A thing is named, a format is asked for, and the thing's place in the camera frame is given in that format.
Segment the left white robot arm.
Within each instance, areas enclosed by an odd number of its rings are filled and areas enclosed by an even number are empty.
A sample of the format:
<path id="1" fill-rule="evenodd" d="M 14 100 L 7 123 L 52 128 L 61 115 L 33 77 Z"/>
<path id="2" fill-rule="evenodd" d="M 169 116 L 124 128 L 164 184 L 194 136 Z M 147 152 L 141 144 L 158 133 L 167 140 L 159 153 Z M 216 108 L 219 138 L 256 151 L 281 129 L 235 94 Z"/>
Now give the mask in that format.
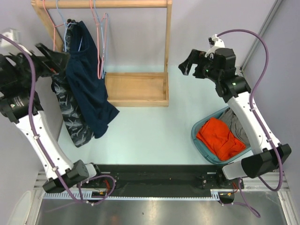
<path id="1" fill-rule="evenodd" d="M 52 135 L 46 114 L 36 91 L 31 91 L 32 81 L 65 71 L 70 55 L 55 52 L 44 44 L 36 44 L 42 56 L 26 51 L 16 55 L 0 56 L 0 112 L 14 123 L 26 136 L 43 164 L 47 181 L 43 189 L 47 193 L 61 193 L 86 181 L 97 188 L 104 178 L 94 163 L 82 160 L 72 162 L 64 154 Z"/>

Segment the navy blue shorts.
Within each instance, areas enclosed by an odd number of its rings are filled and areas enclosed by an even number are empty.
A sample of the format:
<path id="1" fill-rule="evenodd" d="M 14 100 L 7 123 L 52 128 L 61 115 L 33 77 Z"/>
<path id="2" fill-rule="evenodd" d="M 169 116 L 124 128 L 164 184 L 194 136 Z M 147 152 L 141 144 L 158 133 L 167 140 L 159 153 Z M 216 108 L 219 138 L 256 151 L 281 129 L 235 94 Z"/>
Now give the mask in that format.
<path id="1" fill-rule="evenodd" d="M 82 115 L 96 139 L 108 130 L 119 110 L 108 102 L 104 79 L 98 79 L 98 52 L 83 21 L 68 29 L 70 44 L 66 77 Z"/>

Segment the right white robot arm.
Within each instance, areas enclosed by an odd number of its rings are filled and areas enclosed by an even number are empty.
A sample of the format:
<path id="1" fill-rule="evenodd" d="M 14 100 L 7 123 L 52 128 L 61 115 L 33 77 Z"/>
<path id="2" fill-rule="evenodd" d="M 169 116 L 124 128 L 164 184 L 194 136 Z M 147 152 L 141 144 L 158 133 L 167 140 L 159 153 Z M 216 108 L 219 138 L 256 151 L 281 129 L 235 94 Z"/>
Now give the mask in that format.
<path id="1" fill-rule="evenodd" d="M 233 49 L 218 48 L 208 56 L 193 49 L 179 64 L 183 75 L 188 75 L 193 64 L 195 78 L 210 79 L 217 94 L 228 104 L 241 122 L 249 139 L 252 156 L 225 165 L 216 176 L 221 188 L 227 188 L 236 178 L 256 178 L 275 169 L 283 170 L 283 163 L 291 154 L 291 147 L 282 144 L 271 132 L 253 99 L 254 91 L 244 77 L 236 74 Z"/>

